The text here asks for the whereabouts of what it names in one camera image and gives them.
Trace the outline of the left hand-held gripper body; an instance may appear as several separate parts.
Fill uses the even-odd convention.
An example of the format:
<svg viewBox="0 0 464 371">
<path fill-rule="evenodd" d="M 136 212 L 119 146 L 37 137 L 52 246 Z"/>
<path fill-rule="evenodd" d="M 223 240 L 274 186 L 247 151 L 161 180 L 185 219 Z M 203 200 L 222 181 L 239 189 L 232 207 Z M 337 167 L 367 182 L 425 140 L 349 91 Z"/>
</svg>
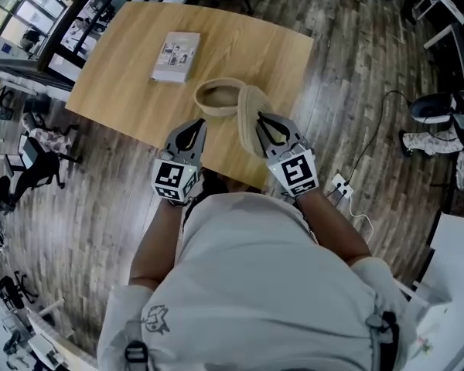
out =
<svg viewBox="0 0 464 371">
<path fill-rule="evenodd" d="M 171 204 L 187 204 L 198 179 L 197 166 L 181 162 L 169 151 L 163 151 L 154 161 L 152 188 L 159 197 Z"/>
</svg>

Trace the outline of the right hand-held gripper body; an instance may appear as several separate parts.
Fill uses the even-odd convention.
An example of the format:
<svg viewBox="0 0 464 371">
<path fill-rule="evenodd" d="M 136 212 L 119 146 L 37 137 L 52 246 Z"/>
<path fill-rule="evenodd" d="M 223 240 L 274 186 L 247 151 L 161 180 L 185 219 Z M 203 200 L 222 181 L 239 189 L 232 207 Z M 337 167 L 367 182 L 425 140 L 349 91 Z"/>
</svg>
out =
<svg viewBox="0 0 464 371">
<path fill-rule="evenodd" d="M 315 155 L 305 139 L 263 146 L 267 167 L 292 198 L 319 187 Z"/>
</svg>

